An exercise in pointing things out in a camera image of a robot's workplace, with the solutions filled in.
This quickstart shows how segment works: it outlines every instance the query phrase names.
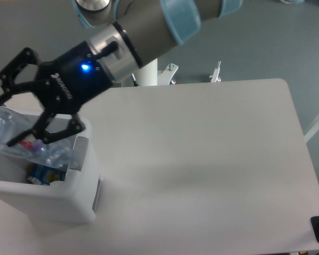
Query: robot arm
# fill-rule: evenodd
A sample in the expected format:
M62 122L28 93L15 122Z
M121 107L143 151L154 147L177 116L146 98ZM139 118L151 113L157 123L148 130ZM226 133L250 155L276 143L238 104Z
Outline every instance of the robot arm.
M83 4L90 2L96 5ZM54 61L42 62L36 52L26 48L0 72L4 91L0 105L14 94L32 92L44 108L36 124L9 141L8 146L31 134L48 144L83 131L85 126L77 114L83 104L110 88L113 82L124 80L171 48L182 45L199 31L201 20L233 12L242 0L196 3L194 0L116 0L114 6L110 2L99 5L104 2L107 1L77 0L81 11L91 14L98 15L111 7L118 14L122 9L116 8L116 4L126 6L122 13L127 14ZM17 74L28 64L38 66L34 81L15 84ZM46 128L56 114L69 114L72 119L65 130L49 133Z

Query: silver metal ring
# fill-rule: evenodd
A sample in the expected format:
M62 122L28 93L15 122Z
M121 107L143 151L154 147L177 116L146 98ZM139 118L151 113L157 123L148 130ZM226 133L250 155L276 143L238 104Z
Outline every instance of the silver metal ring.
M112 41L117 41L118 50L108 57L99 60L102 68L115 82L121 82L138 70L138 64L122 36L113 25L109 25L102 32L88 40L88 45L94 55L97 55Z
M89 12L103 11L108 7L111 0L76 0L77 4Z

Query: clear plastic bottle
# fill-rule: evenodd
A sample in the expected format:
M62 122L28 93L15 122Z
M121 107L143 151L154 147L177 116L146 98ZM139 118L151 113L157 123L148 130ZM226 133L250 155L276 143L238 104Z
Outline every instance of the clear plastic bottle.
M52 168L61 168L67 165L73 153L68 139L43 144L41 140L29 136L15 146L8 147L6 145L12 138L32 126L33 121L29 117L8 108L0 107L0 153L25 158L30 162Z

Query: white plastic bin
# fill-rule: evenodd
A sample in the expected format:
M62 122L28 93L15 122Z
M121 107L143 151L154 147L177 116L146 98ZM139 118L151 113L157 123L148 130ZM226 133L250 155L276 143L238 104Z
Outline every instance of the white plastic bin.
M15 111L40 115L35 110ZM73 137L75 160L69 165L64 182L53 182L50 186L28 184L30 162L0 154L1 200L32 217L77 223L95 219L102 177L91 143L91 125L86 118L80 118L86 130ZM55 123L62 125L67 119L66 115L57 115Z

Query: white table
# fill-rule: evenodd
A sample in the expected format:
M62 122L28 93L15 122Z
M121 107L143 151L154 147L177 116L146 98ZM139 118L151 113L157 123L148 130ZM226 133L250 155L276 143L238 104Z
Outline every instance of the white table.
M30 219L0 201L0 254L319 250L319 187L284 81L110 89L81 113L105 177L97 218Z

